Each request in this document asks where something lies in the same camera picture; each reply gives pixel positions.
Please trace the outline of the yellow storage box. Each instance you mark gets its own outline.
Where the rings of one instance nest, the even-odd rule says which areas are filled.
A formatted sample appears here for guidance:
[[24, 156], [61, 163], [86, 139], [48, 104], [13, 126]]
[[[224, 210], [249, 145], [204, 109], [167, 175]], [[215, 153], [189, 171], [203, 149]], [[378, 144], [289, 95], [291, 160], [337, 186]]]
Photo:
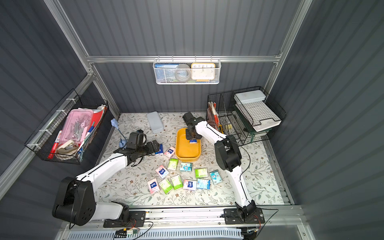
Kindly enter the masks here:
[[176, 140], [176, 156], [182, 162], [195, 162], [202, 152], [201, 140], [197, 144], [190, 144], [186, 139], [186, 128], [179, 129]]

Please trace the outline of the teal cartoon tissue pack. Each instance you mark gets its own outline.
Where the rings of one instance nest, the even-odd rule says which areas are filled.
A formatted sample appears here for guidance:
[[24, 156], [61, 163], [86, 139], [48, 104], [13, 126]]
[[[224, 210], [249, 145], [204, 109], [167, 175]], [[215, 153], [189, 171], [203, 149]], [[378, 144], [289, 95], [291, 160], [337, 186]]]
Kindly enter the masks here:
[[192, 163], [181, 162], [180, 171], [181, 172], [191, 172], [192, 171], [192, 166], [193, 166]]

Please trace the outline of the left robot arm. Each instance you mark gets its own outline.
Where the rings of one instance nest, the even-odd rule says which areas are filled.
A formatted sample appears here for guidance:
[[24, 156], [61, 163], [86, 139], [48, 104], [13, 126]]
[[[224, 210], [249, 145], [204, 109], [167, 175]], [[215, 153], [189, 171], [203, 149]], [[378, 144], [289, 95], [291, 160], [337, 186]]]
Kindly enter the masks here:
[[129, 166], [138, 158], [150, 156], [160, 150], [154, 140], [135, 148], [118, 148], [107, 160], [89, 171], [66, 177], [59, 185], [52, 209], [52, 216], [68, 223], [83, 226], [91, 221], [104, 220], [113, 227], [127, 225], [130, 220], [129, 206], [119, 202], [98, 203], [95, 192], [115, 173]]

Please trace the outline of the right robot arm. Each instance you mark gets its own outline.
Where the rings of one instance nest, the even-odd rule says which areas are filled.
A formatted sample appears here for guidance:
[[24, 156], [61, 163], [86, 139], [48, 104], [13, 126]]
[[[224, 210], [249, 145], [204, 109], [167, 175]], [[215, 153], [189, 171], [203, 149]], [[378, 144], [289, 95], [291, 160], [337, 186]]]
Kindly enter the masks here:
[[218, 166], [229, 176], [235, 193], [237, 216], [245, 222], [254, 216], [257, 210], [255, 201], [251, 198], [242, 170], [242, 154], [233, 135], [225, 135], [213, 128], [204, 118], [196, 118], [191, 112], [183, 115], [187, 125], [187, 140], [205, 138], [214, 145]]

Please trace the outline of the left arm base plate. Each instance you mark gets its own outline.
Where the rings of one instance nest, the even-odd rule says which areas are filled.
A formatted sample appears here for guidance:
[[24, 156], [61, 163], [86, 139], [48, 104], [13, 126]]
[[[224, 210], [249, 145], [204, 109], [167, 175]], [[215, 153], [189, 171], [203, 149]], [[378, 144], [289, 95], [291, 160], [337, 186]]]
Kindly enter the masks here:
[[128, 228], [128, 227], [143, 227], [146, 219], [145, 211], [133, 211], [122, 213], [116, 220], [105, 220], [104, 228]]

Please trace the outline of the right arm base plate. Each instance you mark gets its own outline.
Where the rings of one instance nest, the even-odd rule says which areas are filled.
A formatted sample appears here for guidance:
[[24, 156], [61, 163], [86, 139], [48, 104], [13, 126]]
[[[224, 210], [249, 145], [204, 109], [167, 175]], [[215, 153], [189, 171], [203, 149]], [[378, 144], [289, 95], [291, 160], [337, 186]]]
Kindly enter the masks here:
[[262, 209], [258, 207], [250, 210], [227, 208], [227, 209], [224, 209], [224, 213], [221, 214], [221, 218], [224, 218], [226, 225], [239, 225], [239, 224], [261, 225], [265, 223], [264, 213]]

